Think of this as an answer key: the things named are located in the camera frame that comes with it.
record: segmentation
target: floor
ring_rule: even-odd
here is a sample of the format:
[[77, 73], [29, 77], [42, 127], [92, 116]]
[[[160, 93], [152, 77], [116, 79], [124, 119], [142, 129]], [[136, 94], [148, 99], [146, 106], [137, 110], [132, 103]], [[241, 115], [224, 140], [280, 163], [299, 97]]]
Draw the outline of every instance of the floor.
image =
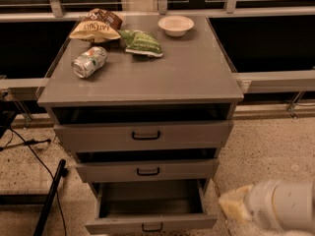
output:
[[[237, 107], [234, 128], [220, 153], [220, 167], [206, 193], [208, 213], [218, 216], [215, 226], [209, 230], [141, 235], [309, 236], [309, 233], [297, 231], [286, 233], [263, 231], [252, 223], [239, 224], [226, 218], [218, 205], [220, 194], [243, 185], [268, 179], [314, 181], [315, 107], [297, 107], [296, 113], [298, 118], [292, 119], [283, 105]], [[81, 182], [73, 158], [54, 139], [49, 119], [45, 116], [35, 117], [26, 130], [21, 128], [22, 123], [23, 119], [18, 117], [12, 127], [26, 140], [52, 140], [50, 144], [33, 146], [34, 152], [52, 172], [55, 172], [61, 158], [66, 159], [69, 172], [67, 177], [61, 180], [59, 198], [67, 235], [88, 236], [84, 224], [95, 217], [95, 198], [89, 186]], [[10, 139], [11, 133], [7, 131], [0, 140], [0, 147]], [[11, 145], [19, 142], [19, 138], [14, 136]], [[16, 147], [0, 152], [0, 165], [1, 194], [48, 191], [51, 179], [27, 147]], [[32, 235], [39, 211], [40, 206], [0, 206], [0, 235]], [[43, 235], [65, 235], [56, 201]]]

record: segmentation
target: snack bag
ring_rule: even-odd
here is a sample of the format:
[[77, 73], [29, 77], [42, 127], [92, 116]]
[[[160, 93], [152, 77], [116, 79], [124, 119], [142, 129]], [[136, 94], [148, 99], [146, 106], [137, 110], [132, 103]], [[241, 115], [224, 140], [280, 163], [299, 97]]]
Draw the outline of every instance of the snack bag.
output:
[[120, 38], [122, 18], [112, 12], [93, 9], [81, 20], [70, 33], [70, 38], [101, 43]]
[[118, 32], [125, 40], [126, 52], [151, 57], [163, 55], [158, 41], [151, 33], [140, 30], [119, 30]]

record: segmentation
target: green chip bag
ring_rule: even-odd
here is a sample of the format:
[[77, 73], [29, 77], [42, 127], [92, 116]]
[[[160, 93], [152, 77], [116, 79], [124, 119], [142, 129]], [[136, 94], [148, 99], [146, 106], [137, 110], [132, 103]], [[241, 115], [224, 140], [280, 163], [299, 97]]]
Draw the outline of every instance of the green chip bag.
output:
[[155, 37], [139, 30], [119, 30], [126, 43], [126, 52], [161, 57], [163, 55], [160, 45]]

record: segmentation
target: blurred white object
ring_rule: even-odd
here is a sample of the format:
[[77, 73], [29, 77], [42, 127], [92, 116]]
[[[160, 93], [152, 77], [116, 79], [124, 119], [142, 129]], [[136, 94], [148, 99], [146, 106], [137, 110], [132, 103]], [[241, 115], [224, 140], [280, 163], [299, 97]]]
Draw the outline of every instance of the blurred white object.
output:
[[219, 204], [228, 216], [266, 230], [315, 233], [315, 182], [270, 180], [227, 192]]
[[182, 16], [167, 16], [158, 21], [158, 26], [164, 29], [167, 35], [182, 36], [194, 27], [194, 22]]

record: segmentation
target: can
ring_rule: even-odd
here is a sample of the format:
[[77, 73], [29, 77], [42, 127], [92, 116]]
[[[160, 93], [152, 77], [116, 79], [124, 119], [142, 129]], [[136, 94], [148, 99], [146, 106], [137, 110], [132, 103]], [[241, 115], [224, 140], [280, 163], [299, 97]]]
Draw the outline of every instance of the can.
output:
[[79, 78], [88, 78], [106, 63], [106, 59], [106, 50], [100, 46], [94, 46], [76, 58], [72, 62], [72, 68]]

